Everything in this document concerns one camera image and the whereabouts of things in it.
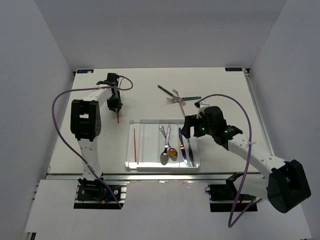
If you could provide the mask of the orange chopstick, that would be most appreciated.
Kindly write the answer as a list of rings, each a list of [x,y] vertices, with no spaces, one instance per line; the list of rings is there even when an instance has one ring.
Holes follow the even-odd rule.
[[[116,116],[117,116],[117,123],[120,123],[120,117],[119,117],[119,109],[116,109]]]
[[[135,163],[138,162],[137,160],[137,144],[136,144],[136,129],[133,129],[133,150],[134,150],[134,161]]]

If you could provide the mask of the pink handled fork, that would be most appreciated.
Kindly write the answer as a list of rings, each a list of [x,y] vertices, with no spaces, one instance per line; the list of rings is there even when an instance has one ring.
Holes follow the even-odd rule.
[[[179,104],[181,113],[182,113],[183,117],[185,118],[186,117],[186,113],[184,111],[184,103],[183,103],[183,101],[181,99],[179,99],[179,100],[177,100],[177,103]]]

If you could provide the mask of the rainbow iridescent knife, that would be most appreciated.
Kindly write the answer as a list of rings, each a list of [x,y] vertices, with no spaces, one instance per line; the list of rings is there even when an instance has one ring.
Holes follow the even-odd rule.
[[[188,159],[187,159],[186,150],[185,150],[185,146],[184,146],[184,143],[183,143],[183,137],[182,137],[182,134],[181,134],[181,128],[180,127],[178,128],[178,137],[179,137],[179,141],[180,141],[180,151],[181,151],[181,154],[182,154],[182,159],[183,159],[184,164],[188,167],[189,163],[188,163]]]

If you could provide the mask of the green handled fork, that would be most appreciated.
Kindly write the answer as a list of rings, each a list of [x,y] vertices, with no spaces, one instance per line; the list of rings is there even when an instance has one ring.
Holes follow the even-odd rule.
[[[184,103],[185,101],[195,101],[195,100],[200,100],[202,97],[201,96],[192,96],[192,97],[167,97],[166,102],[168,104],[173,104],[177,102]]]

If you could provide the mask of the rainbow iridescent spoon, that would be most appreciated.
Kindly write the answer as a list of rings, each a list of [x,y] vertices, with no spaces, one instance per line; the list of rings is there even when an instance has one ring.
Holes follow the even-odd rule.
[[[172,158],[177,158],[178,157],[178,151],[175,148],[170,147],[168,150],[168,154]]]

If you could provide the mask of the ornate silver knife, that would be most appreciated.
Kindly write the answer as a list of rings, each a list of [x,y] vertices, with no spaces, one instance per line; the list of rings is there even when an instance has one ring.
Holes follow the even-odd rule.
[[[193,150],[192,150],[192,146],[189,138],[187,139],[187,145],[188,145],[188,155],[189,155],[190,164],[192,167],[195,167]]]

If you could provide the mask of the black handled spoon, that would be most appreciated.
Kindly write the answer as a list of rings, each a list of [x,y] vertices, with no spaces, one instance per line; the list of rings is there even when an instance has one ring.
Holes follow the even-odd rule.
[[[160,132],[162,133],[162,135],[164,136],[164,138],[165,138],[165,140],[166,140],[166,136],[165,136],[166,131],[165,131],[165,128],[164,128],[162,125],[160,125],[160,126],[159,126],[159,130],[160,130]]]

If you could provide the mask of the pink handled spoon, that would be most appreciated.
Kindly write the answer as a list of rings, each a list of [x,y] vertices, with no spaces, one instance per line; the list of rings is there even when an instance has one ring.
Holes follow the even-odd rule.
[[[170,132],[171,132],[171,125],[168,124],[166,134],[165,134],[164,150],[160,154],[160,162],[162,165],[166,165],[169,161],[168,147],[169,147]]]

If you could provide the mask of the black handled fork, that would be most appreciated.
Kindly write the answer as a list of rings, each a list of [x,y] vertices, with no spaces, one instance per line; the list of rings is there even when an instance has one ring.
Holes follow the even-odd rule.
[[[169,95],[170,97],[172,97],[173,99],[180,99],[180,97],[173,95],[171,92],[169,92],[168,90],[166,90],[165,88],[163,88],[162,86],[158,85],[157,86],[160,90],[162,90],[164,93],[166,93],[167,95]]]

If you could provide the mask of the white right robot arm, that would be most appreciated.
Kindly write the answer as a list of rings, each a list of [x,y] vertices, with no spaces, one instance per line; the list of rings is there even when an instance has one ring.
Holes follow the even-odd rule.
[[[302,164],[287,161],[268,153],[253,143],[242,130],[228,125],[217,106],[201,108],[187,115],[181,134],[189,139],[209,135],[219,146],[238,155],[256,168],[263,178],[235,173],[226,180],[226,195],[236,200],[243,194],[268,200],[281,213],[287,213],[311,196],[311,189]]]

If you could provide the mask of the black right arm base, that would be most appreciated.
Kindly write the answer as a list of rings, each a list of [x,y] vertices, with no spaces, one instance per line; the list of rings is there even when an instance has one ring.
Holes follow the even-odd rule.
[[[222,173],[203,173],[207,177],[207,186],[204,192],[209,196],[209,206],[211,213],[230,213],[237,195],[236,187],[230,185],[238,177],[242,177],[243,173],[235,172],[229,174]],[[235,212],[243,211],[253,197],[248,194],[241,194],[236,203]],[[257,204],[252,204],[247,212],[257,212]]]

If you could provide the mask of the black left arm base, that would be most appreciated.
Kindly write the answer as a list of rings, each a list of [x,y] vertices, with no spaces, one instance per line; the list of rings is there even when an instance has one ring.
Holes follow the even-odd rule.
[[[126,187],[111,184],[107,188],[99,180],[78,179],[74,209],[83,210],[120,210],[124,205]]]

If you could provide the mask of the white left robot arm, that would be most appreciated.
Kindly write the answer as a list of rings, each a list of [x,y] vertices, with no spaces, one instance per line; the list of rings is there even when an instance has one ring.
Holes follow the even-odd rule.
[[[98,82],[98,89],[71,103],[70,130],[85,159],[82,178],[88,181],[103,175],[98,158],[98,136],[102,130],[100,108],[106,104],[110,111],[119,115],[123,106],[120,91],[115,89],[119,86],[119,79],[116,73],[108,73],[106,80]]]

